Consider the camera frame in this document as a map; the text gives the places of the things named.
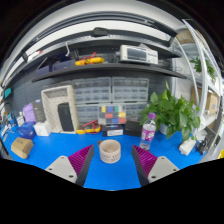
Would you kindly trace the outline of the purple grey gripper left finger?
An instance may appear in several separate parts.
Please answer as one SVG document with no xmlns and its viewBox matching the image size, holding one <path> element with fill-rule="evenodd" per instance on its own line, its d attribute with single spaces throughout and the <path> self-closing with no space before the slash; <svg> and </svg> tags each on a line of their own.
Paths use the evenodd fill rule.
<svg viewBox="0 0 224 224">
<path fill-rule="evenodd" d="M 46 171 L 79 186 L 83 186 L 93 156 L 94 146 L 89 145 L 70 156 L 59 156 L 46 168 Z"/>
</svg>

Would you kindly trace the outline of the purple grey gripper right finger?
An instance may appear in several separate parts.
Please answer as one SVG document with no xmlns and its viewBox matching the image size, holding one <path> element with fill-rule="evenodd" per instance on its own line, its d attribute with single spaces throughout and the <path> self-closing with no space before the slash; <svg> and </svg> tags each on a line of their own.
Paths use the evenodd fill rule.
<svg viewBox="0 0 224 224">
<path fill-rule="evenodd" d="M 135 145 L 132 146 L 132 157 L 141 186 L 146 186 L 179 170 L 165 156 L 156 157 L 151 152 Z"/>
</svg>

